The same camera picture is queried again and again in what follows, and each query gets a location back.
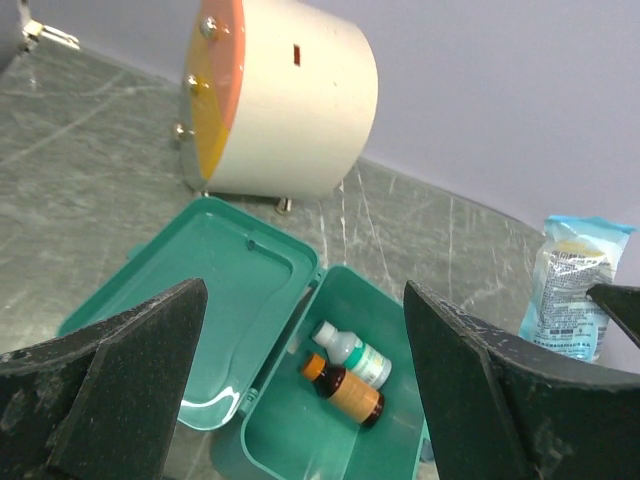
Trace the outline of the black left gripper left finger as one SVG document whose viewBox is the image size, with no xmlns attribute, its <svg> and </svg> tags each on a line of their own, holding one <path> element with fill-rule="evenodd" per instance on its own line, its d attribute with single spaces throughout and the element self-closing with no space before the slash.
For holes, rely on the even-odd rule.
<svg viewBox="0 0 640 480">
<path fill-rule="evenodd" d="M 2 478 L 162 478 L 207 298 L 187 279 L 2 354 Z"/>
</svg>

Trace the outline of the white disinfectant bottle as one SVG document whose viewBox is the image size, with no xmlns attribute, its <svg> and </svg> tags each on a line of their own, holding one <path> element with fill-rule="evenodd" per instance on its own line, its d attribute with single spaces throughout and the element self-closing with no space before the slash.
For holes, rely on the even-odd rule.
<svg viewBox="0 0 640 480">
<path fill-rule="evenodd" d="M 391 360 L 354 332 L 338 330 L 331 323 L 322 321 L 311 338 L 324 348 L 332 364 L 345 367 L 376 390 L 391 374 Z"/>
</svg>

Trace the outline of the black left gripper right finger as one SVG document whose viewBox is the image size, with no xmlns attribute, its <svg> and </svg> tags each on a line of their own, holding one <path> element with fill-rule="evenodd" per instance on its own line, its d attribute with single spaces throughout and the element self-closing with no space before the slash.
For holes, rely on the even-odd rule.
<svg viewBox="0 0 640 480">
<path fill-rule="evenodd" d="M 635 479 L 639 377 L 575 360 L 408 282 L 404 315 L 443 479 Z"/>
</svg>

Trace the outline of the brown bottle orange cap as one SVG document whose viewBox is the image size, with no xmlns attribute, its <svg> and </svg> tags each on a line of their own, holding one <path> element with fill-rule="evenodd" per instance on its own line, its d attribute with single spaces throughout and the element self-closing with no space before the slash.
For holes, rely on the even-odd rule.
<svg viewBox="0 0 640 480">
<path fill-rule="evenodd" d="M 300 374 L 314 386 L 319 397 L 362 427 L 371 428 L 381 418 L 384 395 L 345 367 L 330 364 L 312 353 L 301 366 Z"/>
</svg>

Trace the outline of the clear gauze packet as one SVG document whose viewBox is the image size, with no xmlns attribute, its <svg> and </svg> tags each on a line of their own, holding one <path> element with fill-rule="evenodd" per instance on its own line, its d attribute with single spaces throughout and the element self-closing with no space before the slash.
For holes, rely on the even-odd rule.
<svg viewBox="0 0 640 480">
<path fill-rule="evenodd" d="M 549 216 L 519 336 L 555 353 L 595 362 L 609 316 L 587 291 L 613 282 L 635 231 L 601 217 Z"/>
</svg>

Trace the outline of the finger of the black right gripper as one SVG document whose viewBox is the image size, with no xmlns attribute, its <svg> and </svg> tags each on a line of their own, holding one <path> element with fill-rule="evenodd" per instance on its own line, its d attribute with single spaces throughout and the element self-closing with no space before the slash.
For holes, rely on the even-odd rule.
<svg viewBox="0 0 640 480">
<path fill-rule="evenodd" d="M 601 283 L 589 288 L 587 295 L 638 347 L 640 326 L 639 288 Z"/>
</svg>

